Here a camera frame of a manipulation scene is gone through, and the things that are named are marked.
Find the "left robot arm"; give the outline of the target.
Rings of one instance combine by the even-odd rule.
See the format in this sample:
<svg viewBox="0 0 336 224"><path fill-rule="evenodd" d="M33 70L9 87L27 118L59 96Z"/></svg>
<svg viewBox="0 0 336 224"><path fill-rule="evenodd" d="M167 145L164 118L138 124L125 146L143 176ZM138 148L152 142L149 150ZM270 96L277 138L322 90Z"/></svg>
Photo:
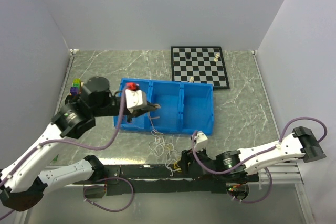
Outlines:
<svg viewBox="0 0 336 224"><path fill-rule="evenodd" d="M51 163L66 145L102 151L111 146L118 135L122 118L131 122L160 106L148 101L138 84L127 83L111 93L110 82L104 77L92 77L81 86L79 94L70 95L55 114L38 140L7 168L1 170L1 203L13 211L25 211L43 196L58 188L80 181L98 183L103 179L104 166L94 155L81 161L51 170ZM97 117L117 116L111 140L103 146L80 144L76 140L96 125Z"/></svg>

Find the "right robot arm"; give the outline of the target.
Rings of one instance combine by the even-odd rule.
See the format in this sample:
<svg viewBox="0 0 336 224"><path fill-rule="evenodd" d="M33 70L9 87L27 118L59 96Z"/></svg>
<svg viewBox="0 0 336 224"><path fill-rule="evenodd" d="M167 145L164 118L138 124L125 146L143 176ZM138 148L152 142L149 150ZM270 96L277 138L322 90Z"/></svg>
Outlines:
<svg viewBox="0 0 336 224"><path fill-rule="evenodd" d="M309 163L326 158L312 130L303 126L294 128L282 141L223 152L215 159L207 156L207 141L205 134L199 132L194 148L181 153L177 164L183 173L192 178L221 175L229 182L240 183L275 164L296 159Z"/></svg>

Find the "blue three-compartment plastic bin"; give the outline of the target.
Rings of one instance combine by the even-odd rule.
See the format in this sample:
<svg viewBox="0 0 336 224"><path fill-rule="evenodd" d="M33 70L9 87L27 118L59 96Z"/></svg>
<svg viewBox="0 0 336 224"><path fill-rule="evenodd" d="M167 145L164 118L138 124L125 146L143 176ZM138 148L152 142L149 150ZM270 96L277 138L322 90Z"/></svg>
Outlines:
<svg viewBox="0 0 336 224"><path fill-rule="evenodd" d="M168 134L188 134L195 130L212 135L215 125L214 92L210 84L122 78L119 88L136 83L146 93L149 102L160 106L127 122L124 116L121 129L150 132L153 129Z"/></svg>

